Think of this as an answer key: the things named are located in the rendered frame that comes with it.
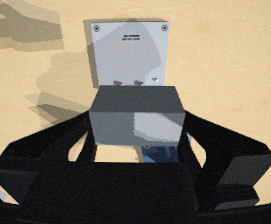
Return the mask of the grey metal block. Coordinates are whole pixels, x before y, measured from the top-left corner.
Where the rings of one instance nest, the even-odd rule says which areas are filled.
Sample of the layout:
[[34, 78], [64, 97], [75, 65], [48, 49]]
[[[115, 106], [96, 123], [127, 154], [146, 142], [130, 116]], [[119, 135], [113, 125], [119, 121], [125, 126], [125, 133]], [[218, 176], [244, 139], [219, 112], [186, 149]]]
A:
[[185, 115], [175, 86], [100, 85], [89, 110], [96, 145], [178, 146]]

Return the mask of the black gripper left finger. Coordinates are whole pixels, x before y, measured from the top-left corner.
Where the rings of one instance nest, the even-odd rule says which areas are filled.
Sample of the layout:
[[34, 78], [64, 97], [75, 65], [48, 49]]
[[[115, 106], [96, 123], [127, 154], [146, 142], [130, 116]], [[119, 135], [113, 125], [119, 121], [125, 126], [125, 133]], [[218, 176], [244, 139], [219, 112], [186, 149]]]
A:
[[41, 160], [69, 161], [70, 149], [86, 133], [86, 139], [76, 161], [95, 162], [95, 144], [89, 110], [8, 144], [2, 155], [38, 157]]

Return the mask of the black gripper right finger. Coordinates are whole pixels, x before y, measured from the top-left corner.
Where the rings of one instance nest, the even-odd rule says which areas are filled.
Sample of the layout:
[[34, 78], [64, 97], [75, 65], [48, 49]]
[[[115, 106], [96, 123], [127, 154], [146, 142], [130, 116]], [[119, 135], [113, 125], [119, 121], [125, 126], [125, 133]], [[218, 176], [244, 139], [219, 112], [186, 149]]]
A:
[[[179, 162], [186, 164], [192, 175], [200, 205], [198, 211], [201, 211], [214, 191], [253, 187], [271, 167], [271, 150], [265, 143], [187, 110], [185, 113], [176, 147]], [[186, 131], [205, 150], [203, 167], [192, 150]]]

